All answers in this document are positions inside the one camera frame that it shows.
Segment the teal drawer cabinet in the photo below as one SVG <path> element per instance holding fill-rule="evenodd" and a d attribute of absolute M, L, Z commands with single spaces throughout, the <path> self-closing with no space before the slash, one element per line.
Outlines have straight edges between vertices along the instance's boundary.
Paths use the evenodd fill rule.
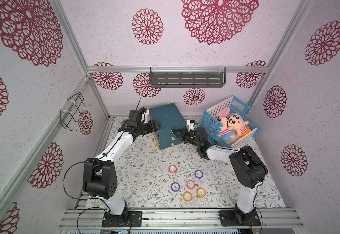
<path fill-rule="evenodd" d="M 170 103 L 149 110 L 151 120 L 159 124 L 156 139 L 160 150 L 181 144 L 182 141 L 172 132 L 186 127 L 186 121 L 175 105 Z"/>

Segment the red tape roll lower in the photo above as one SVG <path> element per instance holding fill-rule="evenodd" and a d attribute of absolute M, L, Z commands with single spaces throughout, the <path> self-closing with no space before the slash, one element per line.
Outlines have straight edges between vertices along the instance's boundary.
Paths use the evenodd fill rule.
<path fill-rule="evenodd" d="M 196 187 L 196 184 L 193 180 L 189 180 L 187 181 L 186 183 L 186 187 L 189 189 L 189 190 L 193 190 L 195 187 Z"/>

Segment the blue white toy crib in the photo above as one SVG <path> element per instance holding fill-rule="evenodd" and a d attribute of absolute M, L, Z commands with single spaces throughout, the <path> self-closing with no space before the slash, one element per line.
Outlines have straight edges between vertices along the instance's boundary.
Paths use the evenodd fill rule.
<path fill-rule="evenodd" d="M 251 110 L 249 105 L 232 96 L 205 110 L 201 127 L 206 130 L 212 143 L 241 148 L 260 132 L 260 128 L 247 120 L 248 110 Z"/>

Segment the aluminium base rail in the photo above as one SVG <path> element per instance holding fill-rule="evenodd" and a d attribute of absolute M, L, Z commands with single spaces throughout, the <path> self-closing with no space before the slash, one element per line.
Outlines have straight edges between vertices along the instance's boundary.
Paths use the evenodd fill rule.
<path fill-rule="evenodd" d="M 130 209 L 129 220 L 114 224 L 102 210 L 66 210 L 59 231 L 140 229 L 263 229 L 294 228 L 304 225 L 294 208 L 258 208 L 246 225 L 233 221 L 233 209 Z"/>

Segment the grey wall shelf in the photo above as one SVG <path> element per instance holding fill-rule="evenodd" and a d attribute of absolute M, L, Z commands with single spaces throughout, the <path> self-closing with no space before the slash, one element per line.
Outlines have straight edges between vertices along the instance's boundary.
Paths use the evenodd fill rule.
<path fill-rule="evenodd" d="M 224 68 L 218 72 L 162 72 L 150 68 L 153 88 L 221 88 L 226 83 Z"/>

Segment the red tape roll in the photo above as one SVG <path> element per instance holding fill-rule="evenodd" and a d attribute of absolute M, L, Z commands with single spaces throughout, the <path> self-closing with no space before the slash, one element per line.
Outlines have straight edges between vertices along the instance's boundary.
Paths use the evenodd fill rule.
<path fill-rule="evenodd" d="M 174 174 L 177 172 L 177 167 L 175 165 L 170 165 L 169 168 L 168 168 L 168 171 L 171 173 L 171 174 Z"/>
<path fill-rule="evenodd" d="M 187 181 L 186 183 L 186 187 L 189 189 L 189 190 L 193 190 L 195 187 L 196 187 L 196 184 L 193 180 L 189 180 Z"/>

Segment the pink plush doll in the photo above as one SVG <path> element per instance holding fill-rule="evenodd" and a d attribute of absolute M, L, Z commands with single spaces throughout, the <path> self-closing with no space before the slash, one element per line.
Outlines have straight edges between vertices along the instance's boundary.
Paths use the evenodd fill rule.
<path fill-rule="evenodd" d="M 230 113 L 229 107 L 223 108 L 220 112 L 218 112 L 214 118 L 222 124 L 222 127 L 219 131 L 219 137 L 224 141 L 232 141 L 236 139 L 235 133 L 227 124 L 227 117 Z"/>

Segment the purple tape roll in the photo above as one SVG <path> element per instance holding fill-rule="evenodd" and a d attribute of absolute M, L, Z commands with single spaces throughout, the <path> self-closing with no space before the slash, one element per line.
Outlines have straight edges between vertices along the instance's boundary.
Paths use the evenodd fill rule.
<path fill-rule="evenodd" d="M 178 191 L 180 191 L 180 184 L 179 183 L 177 183 L 177 182 L 173 182 L 172 184 L 171 184 L 171 190 L 173 191 L 173 192 L 178 192 Z"/>
<path fill-rule="evenodd" d="M 202 171 L 196 170 L 195 173 L 194 173 L 194 176 L 195 176 L 197 179 L 201 179 L 201 178 L 203 178 L 204 174 L 203 174 Z"/>

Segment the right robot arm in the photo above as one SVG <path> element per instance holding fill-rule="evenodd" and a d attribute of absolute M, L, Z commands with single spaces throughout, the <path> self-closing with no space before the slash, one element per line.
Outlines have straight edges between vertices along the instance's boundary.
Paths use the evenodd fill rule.
<path fill-rule="evenodd" d="M 195 146 L 201 158 L 231 164 L 241 187 L 234 210 L 219 212 L 221 225 L 223 227 L 263 227 L 262 214 L 257 210 L 255 200 L 258 187 L 263 185 L 268 169 L 255 151 L 248 145 L 240 149 L 218 146 L 208 140 L 206 130 L 202 127 L 194 130 L 173 129 L 172 133 L 181 142 Z"/>

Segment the yellow tape roll right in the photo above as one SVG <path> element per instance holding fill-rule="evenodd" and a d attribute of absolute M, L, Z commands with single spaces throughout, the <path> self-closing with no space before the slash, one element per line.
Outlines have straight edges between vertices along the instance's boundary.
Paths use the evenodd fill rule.
<path fill-rule="evenodd" d="M 207 195 L 207 192 L 204 188 L 200 187 L 196 190 L 196 194 L 198 198 L 204 198 Z"/>

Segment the yellow tape roll left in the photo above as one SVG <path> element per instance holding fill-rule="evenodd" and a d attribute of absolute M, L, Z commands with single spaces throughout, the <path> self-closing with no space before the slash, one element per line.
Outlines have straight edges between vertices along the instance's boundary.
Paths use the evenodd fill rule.
<path fill-rule="evenodd" d="M 193 196 L 190 192 L 184 192 L 183 193 L 183 201 L 191 202 L 192 200 L 193 200 Z"/>

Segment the yellow tape roll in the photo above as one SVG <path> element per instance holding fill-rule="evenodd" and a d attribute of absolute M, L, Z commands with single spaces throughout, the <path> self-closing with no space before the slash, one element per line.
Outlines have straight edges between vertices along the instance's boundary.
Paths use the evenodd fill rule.
<path fill-rule="evenodd" d="M 192 200 L 193 200 L 193 196 L 190 192 L 184 192 L 183 193 L 183 201 L 191 202 Z"/>
<path fill-rule="evenodd" d="M 207 192 L 204 188 L 200 187 L 196 190 L 196 194 L 198 198 L 204 198 L 207 195 Z"/>

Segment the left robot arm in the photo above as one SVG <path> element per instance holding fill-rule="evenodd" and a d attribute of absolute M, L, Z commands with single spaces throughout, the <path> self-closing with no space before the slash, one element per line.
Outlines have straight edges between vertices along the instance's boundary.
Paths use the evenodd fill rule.
<path fill-rule="evenodd" d="M 82 189 L 91 199 L 101 201 L 107 208 L 103 217 L 104 225 L 113 227 L 130 223 L 128 206 L 116 193 L 118 179 L 115 163 L 138 137 L 154 133 L 159 128 L 160 124 L 154 120 L 133 124 L 126 120 L 107 148 L 84 162 Z"/>

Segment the boy plush doll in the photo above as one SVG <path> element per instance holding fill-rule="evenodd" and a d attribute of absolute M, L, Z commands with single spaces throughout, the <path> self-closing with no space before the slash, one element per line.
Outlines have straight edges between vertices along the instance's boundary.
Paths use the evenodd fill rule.
<path fill-rule="evenodd" d="M 239 137 L 244 137 L 251 132 L 248 124 L 249 122 L 245 121 L 242 116 L 237 113 L 233 113 L 227 118 L 228 127 L 235 131 Z"/>

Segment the red tape roll upper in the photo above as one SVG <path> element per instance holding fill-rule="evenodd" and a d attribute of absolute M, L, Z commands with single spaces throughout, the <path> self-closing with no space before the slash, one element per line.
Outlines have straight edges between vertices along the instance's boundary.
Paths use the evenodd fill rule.
<path fill-rule="evenodd" d="M 170 165 L 169 168 L 168 168 L 168 171 L 171 173 L 171 174 L 174 174 L 177 172 L 177 167 L 175 165 Z"/>

